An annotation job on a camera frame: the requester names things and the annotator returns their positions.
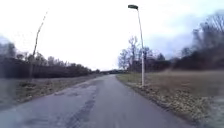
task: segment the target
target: overcast sky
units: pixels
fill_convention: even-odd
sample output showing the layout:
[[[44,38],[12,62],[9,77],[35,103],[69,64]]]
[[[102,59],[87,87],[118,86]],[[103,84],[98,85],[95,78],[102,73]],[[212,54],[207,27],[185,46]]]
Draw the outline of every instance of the overcast sky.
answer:
[[[167,57],[190,45],[192,29],[224,8],[222,0],[0,0],[0,35],[31,52],[48,11],[37,51],[91,69],[113,69],[128,38],[136,35],[140,42],[137,12],[128,4],[139,6],[144,44]]]

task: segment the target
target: grass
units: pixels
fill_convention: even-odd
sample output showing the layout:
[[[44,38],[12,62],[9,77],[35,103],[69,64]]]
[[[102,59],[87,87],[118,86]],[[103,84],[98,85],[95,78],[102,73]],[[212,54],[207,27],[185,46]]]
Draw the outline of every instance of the grass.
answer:
[[[162,107],[186,120],[200,123],[209,118],[213,98],[224,96],[224,72],[148,73],[145,87],[140,74],[122,74],[117,78]]]
[[[98,76],[100,75],[33,79],[32,82],[19,79],[0,79],[0,110],[52,94]]]

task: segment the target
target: asphalt road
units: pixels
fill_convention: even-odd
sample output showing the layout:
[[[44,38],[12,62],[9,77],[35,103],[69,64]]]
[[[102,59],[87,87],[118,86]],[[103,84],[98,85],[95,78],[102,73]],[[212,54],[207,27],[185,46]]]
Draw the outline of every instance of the asphalt road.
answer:
[[[122,85],[96,78],[0,112],[1,128],[193,128]]]

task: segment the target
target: field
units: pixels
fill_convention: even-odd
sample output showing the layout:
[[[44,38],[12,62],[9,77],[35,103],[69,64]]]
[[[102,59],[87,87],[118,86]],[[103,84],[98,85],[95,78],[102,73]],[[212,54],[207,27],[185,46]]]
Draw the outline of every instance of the field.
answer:
[[[134,90],[197,125],[224,126],[224,72],[160,72],[123,74],[117,78]]]
[[[100,75],[75,78],[0,79],[0,110],[41,96],[52,94]]]

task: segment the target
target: street lamp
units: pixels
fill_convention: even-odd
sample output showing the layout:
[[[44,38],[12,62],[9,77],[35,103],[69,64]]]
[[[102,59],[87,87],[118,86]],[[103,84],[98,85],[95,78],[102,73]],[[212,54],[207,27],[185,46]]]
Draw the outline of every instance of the street lamp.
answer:
[[[144,46],[143,46],[143,38],[142,38],[141,21],[140,21],[138,6],[137,5],[128,5],[128,8],[130,8],[130,9],[136,9],[137,12],[138,12],[138,21],[139,21],[141,41],[142,41],[142,87],[143,87],[144,86],[144,83],[145,83],[145,64],[144,64]]]

